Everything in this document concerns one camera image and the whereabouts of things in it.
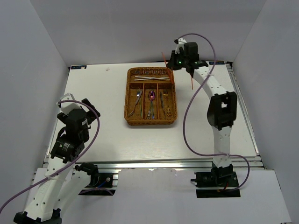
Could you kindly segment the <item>ornate silver spoon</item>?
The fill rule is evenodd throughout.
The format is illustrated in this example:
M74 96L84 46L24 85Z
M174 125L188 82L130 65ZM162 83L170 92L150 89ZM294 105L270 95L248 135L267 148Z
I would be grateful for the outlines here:
M152 102L150 101L146 119L151 119L151 112L152 112Z

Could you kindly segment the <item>gold ornate fork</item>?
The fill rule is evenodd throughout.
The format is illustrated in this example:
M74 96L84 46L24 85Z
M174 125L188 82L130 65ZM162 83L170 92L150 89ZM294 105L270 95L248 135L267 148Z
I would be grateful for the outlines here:
M166 107L166 115L170 118L171 117L171 110L169 107L169 103L168 103L168 90L164 89L163 90L163 96L164 96L164 102L165 102L165 107Z

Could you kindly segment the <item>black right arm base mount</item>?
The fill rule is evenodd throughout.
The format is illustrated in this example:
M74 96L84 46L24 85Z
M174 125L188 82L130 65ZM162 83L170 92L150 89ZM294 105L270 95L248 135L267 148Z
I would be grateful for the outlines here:
M235 198L241 197L240 190L232 189L239 186L236 172L230 177L217 182L211 172L194 173L194 178L190 180L196 187L197 198Z

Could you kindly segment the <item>iridescent thin fork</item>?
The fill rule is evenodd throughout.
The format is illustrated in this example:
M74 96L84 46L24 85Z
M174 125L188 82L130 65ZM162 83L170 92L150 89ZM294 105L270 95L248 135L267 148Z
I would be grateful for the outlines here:
M142 118L142 114L143 114L143 112L142 112L142 92L143 92L143 90L140 90L140 92L139 92L139 108L140 108L141 118Z

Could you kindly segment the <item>pink handled silver fork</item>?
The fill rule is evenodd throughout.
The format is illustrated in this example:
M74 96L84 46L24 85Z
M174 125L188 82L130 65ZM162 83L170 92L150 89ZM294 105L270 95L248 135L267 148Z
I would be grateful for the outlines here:
M163 93L159 92L160 95L160 102L161 102L161 108L164 110L164 98L163 98Z

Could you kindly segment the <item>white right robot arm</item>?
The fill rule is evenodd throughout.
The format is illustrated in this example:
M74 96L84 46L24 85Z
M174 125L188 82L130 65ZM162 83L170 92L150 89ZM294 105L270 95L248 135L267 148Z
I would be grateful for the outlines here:
M212 75L206 61L199 59L198 45L183 38L174 41L167 67L171 70L184 68L200 84L210 102L207 121L214 135L214 154L210 172L197 173L192 180L198 188L226 187L233 179L230 159L230 134L237 114L237 95L227 91Z

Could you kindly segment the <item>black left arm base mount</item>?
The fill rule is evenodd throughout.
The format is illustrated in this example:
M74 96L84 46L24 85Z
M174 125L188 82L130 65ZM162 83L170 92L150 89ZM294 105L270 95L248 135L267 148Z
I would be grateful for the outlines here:
M89 183L80 191L80 196L113 196L114 174L100 172L97 165L82 163L75 166L76 174L87 174Z

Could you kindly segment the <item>iridescent rainbow spoon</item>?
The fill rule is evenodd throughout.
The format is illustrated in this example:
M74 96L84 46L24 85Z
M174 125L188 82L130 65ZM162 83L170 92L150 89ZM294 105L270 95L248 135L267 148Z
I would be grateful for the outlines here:
M155 118L155 115L154 115L154 103L153 101L155 100L156 98L156 94L153 90L151 90L149 92L149 100L150 100L150 114L151 114L151 118L154 119Z

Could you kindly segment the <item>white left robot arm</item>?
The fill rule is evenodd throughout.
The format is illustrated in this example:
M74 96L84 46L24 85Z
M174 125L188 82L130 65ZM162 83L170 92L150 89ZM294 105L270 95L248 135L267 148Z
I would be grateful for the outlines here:
M60 224L63 212L83 187L98 183L96 166L84 163L76 166L78 177L64 185L75 162L89 149L85 143L94 143L89 130L94 121L99 122L100 113L88 99L77 101L71 94L64 95L57 105L61 109L57 118L64 127L50 152L45 178L36 184L38 190L24 211L16 213L16 224Z

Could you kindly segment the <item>green handled silver fork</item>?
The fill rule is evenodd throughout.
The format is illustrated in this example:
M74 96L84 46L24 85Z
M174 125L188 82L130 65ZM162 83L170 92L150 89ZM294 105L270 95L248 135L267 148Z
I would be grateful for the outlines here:
M136 98L136 101L135 101L134 108L133 108L133 110L128 114L128 117L132 116L132 115L135 113L135 110L136 110L136 107L137 107L137 105L138 105L138 102L139 102L139 100L140 100L140 98L141 98L141 96L142 96L142 92L143 92L143 90L139 90L139 91L137 92L137 98Z

